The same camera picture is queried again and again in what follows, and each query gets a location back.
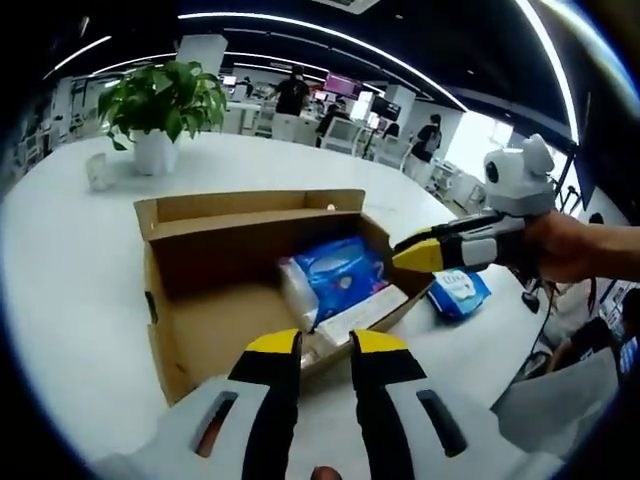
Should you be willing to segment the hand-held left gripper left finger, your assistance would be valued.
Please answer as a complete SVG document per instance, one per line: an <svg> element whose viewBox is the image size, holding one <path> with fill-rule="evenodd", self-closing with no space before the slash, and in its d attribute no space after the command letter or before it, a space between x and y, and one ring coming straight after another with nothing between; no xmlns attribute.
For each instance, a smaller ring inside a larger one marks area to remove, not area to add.
<svg viewBox="0 0 640 480"><path fill-rule="evenodd" d="M252 341L227 376L174 404L131 454L93 465L97 479L282 479L298 419L302 334Z"/></svg>

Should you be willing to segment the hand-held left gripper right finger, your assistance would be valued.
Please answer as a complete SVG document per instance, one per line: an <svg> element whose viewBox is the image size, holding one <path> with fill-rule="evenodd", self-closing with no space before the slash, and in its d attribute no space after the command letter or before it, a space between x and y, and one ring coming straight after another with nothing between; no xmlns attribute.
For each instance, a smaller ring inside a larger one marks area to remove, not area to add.
<svg viewBox="0 0 640 480"><path fill-rule="evenodd" d="M351 332L356 414L374 479L548 479L553 457L506 440L496 415L428 377L406 344Z"/></svg>

